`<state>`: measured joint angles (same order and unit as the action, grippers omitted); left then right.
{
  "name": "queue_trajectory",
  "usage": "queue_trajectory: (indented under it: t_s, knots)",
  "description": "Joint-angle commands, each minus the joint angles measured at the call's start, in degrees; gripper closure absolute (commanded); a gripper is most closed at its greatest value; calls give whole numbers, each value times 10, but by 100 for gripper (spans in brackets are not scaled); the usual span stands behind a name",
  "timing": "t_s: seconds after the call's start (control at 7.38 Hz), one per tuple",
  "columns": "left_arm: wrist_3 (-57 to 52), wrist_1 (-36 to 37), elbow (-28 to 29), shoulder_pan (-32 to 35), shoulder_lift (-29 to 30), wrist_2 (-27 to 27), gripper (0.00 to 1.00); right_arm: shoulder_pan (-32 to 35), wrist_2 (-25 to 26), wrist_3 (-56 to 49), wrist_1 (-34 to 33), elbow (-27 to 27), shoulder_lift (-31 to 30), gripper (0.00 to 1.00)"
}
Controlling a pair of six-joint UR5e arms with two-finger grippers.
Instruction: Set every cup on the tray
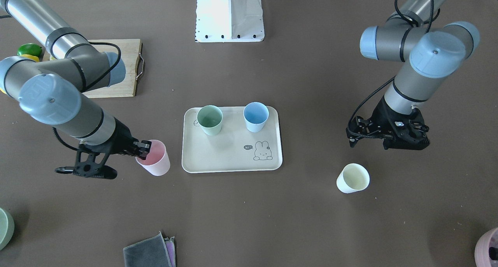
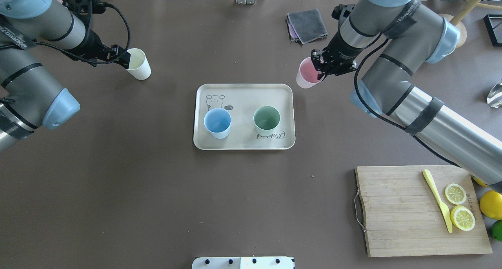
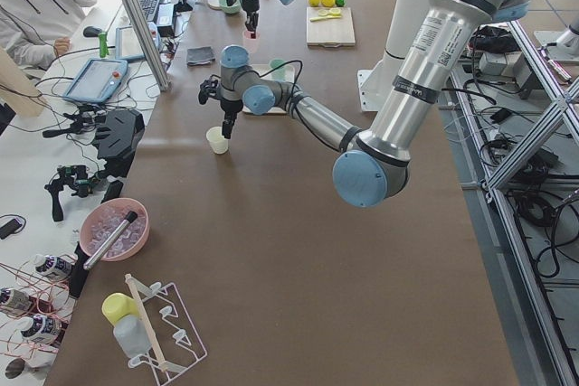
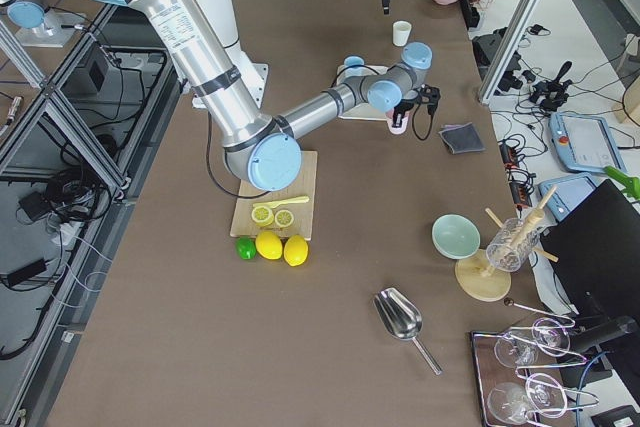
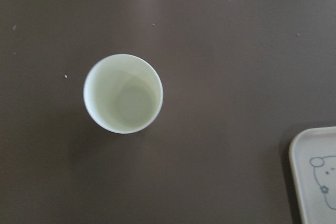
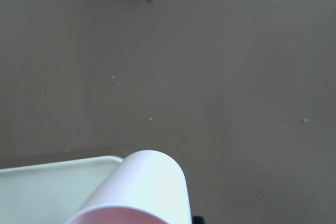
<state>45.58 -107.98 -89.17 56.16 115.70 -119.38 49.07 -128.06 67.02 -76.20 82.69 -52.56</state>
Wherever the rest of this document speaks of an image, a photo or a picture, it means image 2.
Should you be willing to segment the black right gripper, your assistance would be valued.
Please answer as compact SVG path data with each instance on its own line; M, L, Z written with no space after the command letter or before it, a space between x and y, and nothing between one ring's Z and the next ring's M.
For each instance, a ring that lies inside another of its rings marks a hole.
M312 63L316 71L317 81L325 76L337 76L355 71L354 60L358 56L358 48L349 45L336 33L324 49L312 50Z

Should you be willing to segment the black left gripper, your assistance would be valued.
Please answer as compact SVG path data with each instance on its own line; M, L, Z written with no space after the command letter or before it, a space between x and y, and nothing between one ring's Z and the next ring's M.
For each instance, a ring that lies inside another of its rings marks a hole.
M130 53L119 45L111 46L109 58L108 47L101 42L99 36L92 30L88 30L86 32L84 40L76 47L76 55L79 58L87 60L80 61L86 62L90 65L98 65L97 62L99 60L103 62L111 60L122 66L124 69L129 69L131 60Z

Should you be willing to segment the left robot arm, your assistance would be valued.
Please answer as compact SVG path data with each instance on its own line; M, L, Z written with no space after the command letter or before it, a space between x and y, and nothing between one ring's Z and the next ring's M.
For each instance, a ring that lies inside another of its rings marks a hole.
M131 55L105 46L91 29L93 13L112 4L100 0L0 0L1 151L44 126L56 129L80 104L30 52L37 45L57 49L92 66L111 62L129 68Z

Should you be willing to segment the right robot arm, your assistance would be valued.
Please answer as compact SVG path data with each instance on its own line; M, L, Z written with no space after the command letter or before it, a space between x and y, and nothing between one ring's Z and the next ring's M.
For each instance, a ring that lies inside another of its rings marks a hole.
M355 80L353 103L386 115L437 156L501 192L501 142L409 82L423 63L454 51L459 30L419 0L360 0L347 16L342 12L332 14L339 27L328 46L311 53L317 79L355 72L357 56L385 36L387 47Z

